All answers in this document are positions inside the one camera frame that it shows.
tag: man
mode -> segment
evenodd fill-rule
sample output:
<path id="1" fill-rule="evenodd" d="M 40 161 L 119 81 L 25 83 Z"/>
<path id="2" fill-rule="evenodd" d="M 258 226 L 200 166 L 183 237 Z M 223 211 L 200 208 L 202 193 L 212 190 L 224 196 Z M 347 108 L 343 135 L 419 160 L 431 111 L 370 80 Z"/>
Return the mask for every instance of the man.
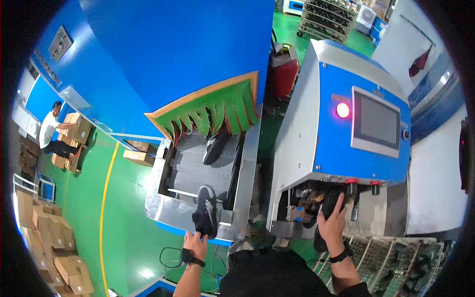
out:
<path id="1" fill-rule="evenodd" d="M 370 297 L 366 283 L 360 281 L 353 261 L 342 241 L 346 207 L 340 212 L 344 199 L 341 193 L 333 213 L 326 220 L 318 215 L 321 237 L 330 253 L 333 289 L 338 296 Z M 195 260 L 187 261 L 173 296 L 200 295 L 200 275 L 207 248 L 208 235 L 187 232 L 183 249 Z M 292 250 L 257 255 L 256 251 L 240 250 L 231 254 L 235 262 L 220 283 L 220 296 L 333 296 L 306 262 Z"/>
<path id="2" fill-rule="evenodd" d="M 61 111 L 61 101 L 56 101 L 53 104 L 53 110 L 50 111 L 43 123 L 41 124 L 41 129 L 39 130 L 39 147 L 43 153 L 55 153 L 60 157 L 69 159 L 70 154 L 73 154 L 77 157 L 79 154 L 78 147 L 72 147 L 67 145 L 65 142 L 60 140 L 51 141 L 55 129 L 69 129 L 77 128 L 77 124 L 62 124 L 58 122 L 57 118 L 59 112 Z"/>

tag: hand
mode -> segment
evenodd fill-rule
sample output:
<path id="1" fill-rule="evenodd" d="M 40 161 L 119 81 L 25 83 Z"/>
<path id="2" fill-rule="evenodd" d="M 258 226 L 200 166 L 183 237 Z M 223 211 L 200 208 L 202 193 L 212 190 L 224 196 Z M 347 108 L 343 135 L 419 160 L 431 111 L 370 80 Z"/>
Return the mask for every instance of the hand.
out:
<path id="1" fill-rule="evenodd" d="M 208 251 L 208 236 L 203 236 L 203 241 L 201 241 L 200 238 L 201 233 L 196 232 L 196 234 L 193 235 L 193 233 L 186 231 L 183 248 L 189 249 L 195 258 L 204 262 L 206 252 Z"/>
<path id="2" fill-rule="evenodd" d="M 332 250 L 332 247 L 341 249 L 342 244 L 342 233 L 345 228 L 345 214 L 348 210 L 346 206 L 340 212 L 344 199 L 344 194 L 341 193 L 338 196 L 338 201 L 336 202 L 333 213 L 330 215 L 328 220 L 325 220 L 323 212 L 320 212 L 317 217 L 318 230 L 321 237 L 325 240 L 328 250 Z"/>

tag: green rubber flaps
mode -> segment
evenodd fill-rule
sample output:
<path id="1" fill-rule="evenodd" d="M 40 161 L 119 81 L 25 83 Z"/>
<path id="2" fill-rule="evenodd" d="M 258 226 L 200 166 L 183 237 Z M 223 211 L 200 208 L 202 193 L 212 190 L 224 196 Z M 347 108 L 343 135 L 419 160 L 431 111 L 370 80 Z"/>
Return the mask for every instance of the green rubber flaps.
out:
<path id="1" fill-rule="evenodd" d="M 218 132 L 226 123 L 228 130 L 236 135 L 255 125 L 259 117 L 254 111 L 251 80 L 248 79 L 193 99 L 154 120 L 170 134 L 176 145 L 185 134 L 185 128 L 186 134 L 195 127 L 206 137 L 210 132 Z"/>

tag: black wristband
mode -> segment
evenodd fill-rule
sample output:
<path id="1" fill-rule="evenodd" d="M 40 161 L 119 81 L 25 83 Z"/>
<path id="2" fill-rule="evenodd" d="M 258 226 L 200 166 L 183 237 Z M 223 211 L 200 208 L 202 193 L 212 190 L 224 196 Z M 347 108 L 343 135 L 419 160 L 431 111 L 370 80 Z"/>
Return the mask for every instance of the black wristband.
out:
<path id="1" fill-rule="evenodd" d="M 334 258 L 330 258 L 330 263 L 338 263 L 338 262 L 341 262 L 341 261 L 343 261 L 343 260 L 344 260 L 347 256 L 349 256 L 349 255 L 350 255 L 350 253 L 348 252 L 348 248 L 345 247 L 345 249 L 343 250 L 343 252 L 342 252 L 340 255 L 338 255 L 338 256 L 336 256 L 336 257 L 334 257 Z"/>
<path id="2" fill-rule="evenodd" d="M 181 261 L 186 264 L 198 264 L 202 268 L 205 267 L 205 262 L 193 256 L 192 252 L 189 249 L 183 248 L 181 250 Z"/>

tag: green floor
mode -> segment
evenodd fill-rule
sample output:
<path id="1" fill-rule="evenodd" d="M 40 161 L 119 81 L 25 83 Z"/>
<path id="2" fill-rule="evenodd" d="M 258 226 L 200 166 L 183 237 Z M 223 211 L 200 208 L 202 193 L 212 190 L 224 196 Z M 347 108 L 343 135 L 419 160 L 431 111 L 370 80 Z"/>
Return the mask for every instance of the green floor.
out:
<path id="1" fill-rule="evenodd" d="M 277 40 L 294 45 L 302 63 L 308 47 L 308 39 L 296 35 L 299 20 L 300 18 L 296 16 L 274 13 L 273 26 Z M 369 57 L 374 51 L 370 40 L 356 31 L 350 33 L 346 45 Z M 263 117 L 263 133 L 266 129 L 270 129 L 271 131 L 266 134 L 273 135 L 273 138 L 278 127 L 273 124 L 274 122 L 272 119 Z M 272 143 L 272 139 L 264 142 L 260 151 L 267 153 L 272 149 Z M 56 203 L 63 208 L 66 220 L 75 231 L 77 250 L 89 266 L 95 297 L 106 296 L 101 269 L 99 232 L 106 177 L 115 145 L 116 143 L 102 132 L 94 132 L 92 143 L 82 164 L 82 173 L 78 176 L 54 167 L 49 156 L 40 163 L 42 172 L 49 175 L 57 185 Z M 124 148 L 119 146 L 112 162 L 105 193 L 102 252 L 107 287 L 126 296 L 143 287 L 151 279 L 160 276 L 166 275 L 168 279 L 178 282 L 183 268 L 165 270 L 160 264 L 161 250 L 164 247 L 180 248 L 181 236 L 161 230 L 155 221 L 144 215 L 145 181 L 151 167 L 137 165 L 124 159 L 123 153 Z M 316 253 L 309 241 L 295 241 L 292 245 L 304 259 L 315 259 Z M 214 248 L 215 245 L 209 244 L 206 258 L 207 271 L 209 271 Z M 218 255 L 222 257 L 226 256 L 226 252 L 223 247 L 218 249 Z M 178 251 L 166 250 L 162 260 L 166 262 L 178 258 Z M 214 272 L 225 273 L 220 261 L 215 260 Z M 208 274 L 203 274 L 201 289 L 202 291 L 215 290 L 215 279 Z"/>

